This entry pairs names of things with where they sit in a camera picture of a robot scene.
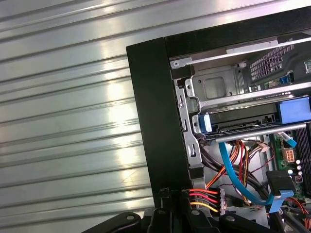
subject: blue tab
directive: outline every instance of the blue tab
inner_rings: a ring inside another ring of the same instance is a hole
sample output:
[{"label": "blue tab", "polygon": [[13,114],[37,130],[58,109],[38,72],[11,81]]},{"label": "blue tab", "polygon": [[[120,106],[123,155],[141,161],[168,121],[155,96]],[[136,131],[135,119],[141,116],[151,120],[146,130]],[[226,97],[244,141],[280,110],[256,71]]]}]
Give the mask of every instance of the blue tab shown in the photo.
[{"label": "blue tab", "polygon": [[292,190],[280,190],[281,196],[275,196],[271,204],[269,213],[277,212],[286,198],[292,197],[294,192]]}]

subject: silver metal rail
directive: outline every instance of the silver metal rail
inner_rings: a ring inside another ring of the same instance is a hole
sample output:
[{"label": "silver metal rail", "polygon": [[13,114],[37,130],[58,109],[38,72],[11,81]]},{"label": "silver metal rail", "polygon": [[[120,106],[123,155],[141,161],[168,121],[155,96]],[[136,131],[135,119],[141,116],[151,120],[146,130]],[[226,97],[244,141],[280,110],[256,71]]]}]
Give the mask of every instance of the silver metal rail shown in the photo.
[{"label": "silver metal rail", "polygon": [[258,126],[258,129],[254,129],[252,131],[249,132],[243,132],[243,130],[240,130],[241,133],[235,133],[232,135],[224,135],[224,136],[220,136],[218,138],[216,138],[216,142],[228,142],[228,141],[234,141],[234,140],[239,140],[239,139],[243,139],[243,138],[248,138],[248,137],[255,137],[255,136],[261,136],[261,135],[265,135],[265,134],[272,134],[272,133],[279,133],[279,132],[283,132],[283,131],[291,131],[291,130],[297,130],[297,129],[302,129],[306,127],[305,123],[298,123],[298,124],[291,124],[291,125],[282,125],[282,126],[278,126],[278,125],[274,125],[270,128],[266,128],[266,129],[260,129],[263,128],[265,126]]},{"label": "silver metal rail", "polygon": [[271,88],[271,89],[267,89],[267,90],[256,91],[256,92],[251,92],[251,93],[246,93],[246,94],[241,94],[241,95],[223,97],[223,98],[207,100],[207,101],[201,101],[200,106],[201,106],[201,108],[203,108],[203,107],[213,106],[213,105],[217,105],[217,104],[229,103],[229,102],[233,102],[233,101],[253,99],[253,98],[259,98],[259,97],[264,97],[264,96],[272,96],[275,94],[286,93],[286,92],[295,91],[295,90],[304,89],[304,88],[309,88],[309,87],[311,87],[311,82],[291,84],[291,85],[287,85],[287,86],[276,87],[276,88]]}]

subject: green circuit board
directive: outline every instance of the green circuit board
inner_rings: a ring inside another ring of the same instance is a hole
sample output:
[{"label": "green circuit board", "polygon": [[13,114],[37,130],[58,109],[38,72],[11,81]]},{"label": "green circuit board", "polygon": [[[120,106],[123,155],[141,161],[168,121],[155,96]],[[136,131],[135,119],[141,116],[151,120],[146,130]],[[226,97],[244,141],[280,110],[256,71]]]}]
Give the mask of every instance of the green circuit board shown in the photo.
[{"label": "green circuit board", "polygon": [[[279,137],[274,135],[273,141],[274,141],[275,152],[276,152],[277,168],[279,170],[285,170],[285,171],[292,170],[293,174],[291,175],[291,177],[294,181],[294,177],[298,175],[298,171],[296,169],[297,164],[295,162],[294,163],[287,163],[284,160],[284,157],[283,157],[284,142]],[[293,151],[294,151],[295,160],[300,159],[299,154],[297,153],[295,148],[293,148]],[[304,195],[304,183],[303,182],[302,183],[296,183],[294,181],[294,185],[296,187],[296,194],[294,197],[297,199],[300,199],[302,201],[305,201],[306,197]]]}]

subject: yellow wire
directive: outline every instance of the yellow wire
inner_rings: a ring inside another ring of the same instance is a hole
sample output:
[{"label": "yellow wire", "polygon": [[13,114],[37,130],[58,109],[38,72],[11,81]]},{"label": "yellow wire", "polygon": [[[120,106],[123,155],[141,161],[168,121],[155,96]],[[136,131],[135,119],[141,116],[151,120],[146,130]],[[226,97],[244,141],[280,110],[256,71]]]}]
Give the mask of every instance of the yellow wire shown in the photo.
[{"label": "yellow wire", "polygon": [[200,202],[190,202],[190,205],[202,205],[202,206],[205,206],[207,207],[208,209],[218,213],[219,211],[214,209],[213,207],[209,206],[209,205],[206,205],[205,203],[200,203]]}]

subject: corrugated metal wall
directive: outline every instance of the corrugated metal wall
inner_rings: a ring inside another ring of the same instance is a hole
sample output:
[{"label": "corrugated metal wall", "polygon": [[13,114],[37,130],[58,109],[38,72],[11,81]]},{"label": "corrugated metal wall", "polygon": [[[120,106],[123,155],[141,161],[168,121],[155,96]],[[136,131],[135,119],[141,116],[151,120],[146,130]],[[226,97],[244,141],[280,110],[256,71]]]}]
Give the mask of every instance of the corrugated metal wall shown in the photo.
[{"label": "corrugated metal wall", "polygon": [[153,206],[125,46],[309,4],[0,1],[0,232],[78,233]]}]

